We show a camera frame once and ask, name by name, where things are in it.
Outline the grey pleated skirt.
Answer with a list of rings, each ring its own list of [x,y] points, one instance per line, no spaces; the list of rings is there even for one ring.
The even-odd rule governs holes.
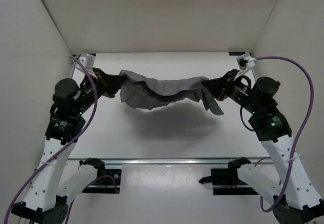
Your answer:
[[[128,70],[121,70],[119,74],[126,77],[120,89],[120,100],[133,109],[152,110],[190,99],[202,102],[205,110],[210,110],[214,115],[224,114],[212,94],[203,86],[207,77],[158,80]]]

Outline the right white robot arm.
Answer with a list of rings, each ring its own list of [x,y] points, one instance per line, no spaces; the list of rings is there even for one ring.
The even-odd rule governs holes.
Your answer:
[[[249,123],[267,151],[280,178],[278,184],[257,169],[245,157],[228,163],[227,178],[231,183],[249,185],[268,204],[279,223],[307,223],[323,216],[323,198],[311,183],[294,146],[296,138],[287,119],[277,109],[273,98],[280,83],[261,77],[255,84],[243,84],[244,76],[233,69],[223,77],[203,81],[212,96],[222,101],[230,98],[251,113]]]

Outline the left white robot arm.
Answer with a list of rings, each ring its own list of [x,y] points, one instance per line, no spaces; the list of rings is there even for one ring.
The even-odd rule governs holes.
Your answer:
[[[108,75],[95,68],[92,74],[85,73],[81,84],[72,78],[57,82],[41,161],[22,186],[22,189],[29,187],[25,198],[18,202],[15,196],[12,200],[5,223],[10,214],[30,223],[67,223],[76,196],[108,177],[102,160],[88,158],[81,162],[80,171],[63,185],[59,184],[70,153],[94,118],[91,115],[85,121],[83,114],[90,107],[96,110],[102,95],[113,98],[125,81],[124,75]]]

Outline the right blue corner label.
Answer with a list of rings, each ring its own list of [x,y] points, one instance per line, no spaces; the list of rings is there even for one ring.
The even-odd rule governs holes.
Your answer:
[[[229,56],[235,56],[235,57],[238,57],[238,56],[242,56],[245,54],[245,52],[228,52]]]

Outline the aluminium front rail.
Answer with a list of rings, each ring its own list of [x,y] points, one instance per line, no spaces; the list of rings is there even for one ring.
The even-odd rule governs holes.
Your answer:
[[[238,157],[229,158],[100,158],[107,165],[179,165],[179,164],[227,164]]]

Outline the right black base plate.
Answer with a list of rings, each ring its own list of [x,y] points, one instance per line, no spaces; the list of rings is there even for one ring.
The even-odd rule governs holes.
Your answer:
[[[214,196],[245,196],[258,193],[245,182],[238,180],[228,168],[212,168],[209,176],[202,177],[200,184],[212,184]]]

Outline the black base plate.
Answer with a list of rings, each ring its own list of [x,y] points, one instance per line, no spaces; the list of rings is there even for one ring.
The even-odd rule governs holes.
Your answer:
[[[245,196],[258,193],[245,182],[238,180],[228,168],[212,168],[209,176],[202,177],[200,184],[212,184],[214,196]]]
[[[121,165],[106,165],[105,178],[97,180],[83,190],[87,194],[119,194],[122,178]]]

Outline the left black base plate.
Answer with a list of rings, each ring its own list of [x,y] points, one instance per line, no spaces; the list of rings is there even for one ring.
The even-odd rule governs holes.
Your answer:
[[[119,194],[122,178],[121,165],[106,165],[105,178],[97,180],[83,190],[87,194]]]

